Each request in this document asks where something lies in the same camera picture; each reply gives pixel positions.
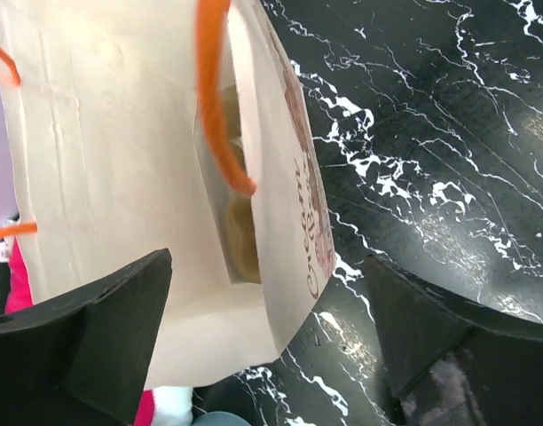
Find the cream bear paper bag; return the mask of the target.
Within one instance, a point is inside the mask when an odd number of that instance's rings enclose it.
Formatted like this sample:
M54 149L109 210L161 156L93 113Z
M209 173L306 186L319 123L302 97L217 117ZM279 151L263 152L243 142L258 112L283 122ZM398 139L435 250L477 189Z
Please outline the cream bear paper bag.
M0 1L0 80L31 294L43 302L157 249L172 279L146 386L206 386L288 347L334 270L301 84L258 1L224 5L261 283L236 273L231 193L201 123L196 36L212 1Z

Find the brown pulp cup carrier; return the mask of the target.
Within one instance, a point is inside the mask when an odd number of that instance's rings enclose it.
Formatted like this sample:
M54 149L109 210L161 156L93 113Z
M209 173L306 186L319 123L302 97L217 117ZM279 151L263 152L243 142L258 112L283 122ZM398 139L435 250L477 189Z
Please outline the brown pulp cup carrier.
M221 91L221 94L224 101L229 146L240 163L240 167L246 170L240 141L240 106L236 87L228 86ZM256 233L250 199L231 193L224 211L224 229L228 253L236 273L246 282L260 284Z

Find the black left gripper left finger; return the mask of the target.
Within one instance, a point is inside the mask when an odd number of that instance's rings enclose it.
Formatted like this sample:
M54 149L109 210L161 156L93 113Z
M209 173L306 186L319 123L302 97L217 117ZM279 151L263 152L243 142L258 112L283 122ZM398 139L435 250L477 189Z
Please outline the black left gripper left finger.
M0 425L131 425L171 274L159 249L0 315Z

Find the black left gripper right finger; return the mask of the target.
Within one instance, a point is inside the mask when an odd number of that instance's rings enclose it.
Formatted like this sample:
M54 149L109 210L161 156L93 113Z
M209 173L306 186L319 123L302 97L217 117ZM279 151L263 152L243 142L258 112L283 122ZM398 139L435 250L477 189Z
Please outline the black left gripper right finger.
M543 324L370 256L368 299L409 425L543 425Z

